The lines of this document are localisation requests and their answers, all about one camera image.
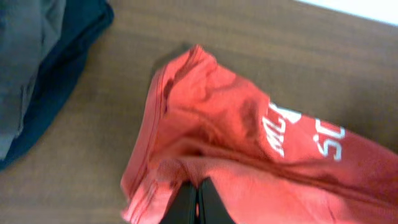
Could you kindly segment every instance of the wooden floor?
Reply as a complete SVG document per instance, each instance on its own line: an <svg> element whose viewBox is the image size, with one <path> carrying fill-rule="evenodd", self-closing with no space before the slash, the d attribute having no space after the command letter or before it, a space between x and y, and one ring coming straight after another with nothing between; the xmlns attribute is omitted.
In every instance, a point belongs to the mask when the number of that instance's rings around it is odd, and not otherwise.
<svg viewBox="0 0 398 224"><path fill-rule="evenodd" d="M193 44L278 105L398 152L398 27L287 0L112 0L69 102L0 172L2 224L124 223L119 181L154 69Z"/></svg>

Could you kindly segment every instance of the wooden surface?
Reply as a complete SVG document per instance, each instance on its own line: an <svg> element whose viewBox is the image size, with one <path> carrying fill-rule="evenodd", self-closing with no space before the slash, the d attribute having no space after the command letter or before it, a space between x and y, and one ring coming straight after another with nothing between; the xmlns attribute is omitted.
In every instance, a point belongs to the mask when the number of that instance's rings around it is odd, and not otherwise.
<svg viewBox="0 0 398 224"><path fill-rule="evenodd" d="M398 152L398 27L286 0L111 4L114 24L69 102L36 147L0 172L0 223L124 223L119 181L152 73L196 43L278 105Z"/></svg>

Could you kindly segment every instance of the blue fabric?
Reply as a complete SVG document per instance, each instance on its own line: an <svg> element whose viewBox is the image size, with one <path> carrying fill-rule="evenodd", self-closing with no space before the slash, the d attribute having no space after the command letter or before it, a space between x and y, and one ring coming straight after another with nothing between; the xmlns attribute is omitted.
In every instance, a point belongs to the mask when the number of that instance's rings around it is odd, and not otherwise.
<svg viewBox="0 0 398 224"><path fill-rule="evenodd" d="M0 170L24 155L51 125L85 67L90 45L112 20L105 0L67 0L61 38L40 65L24 129L0 161Z"/></svg>

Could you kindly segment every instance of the gray cloth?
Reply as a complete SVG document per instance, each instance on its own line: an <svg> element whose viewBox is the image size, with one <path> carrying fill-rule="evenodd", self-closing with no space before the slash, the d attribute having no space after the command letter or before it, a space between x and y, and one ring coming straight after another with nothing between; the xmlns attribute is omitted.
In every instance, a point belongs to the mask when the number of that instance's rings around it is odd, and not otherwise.
<svg viewBox="0 0 398 224"><path fill-rule="evenodd" d="M66 0L0 0L0 159L22 130L39 65L61 36Z"/></svg>

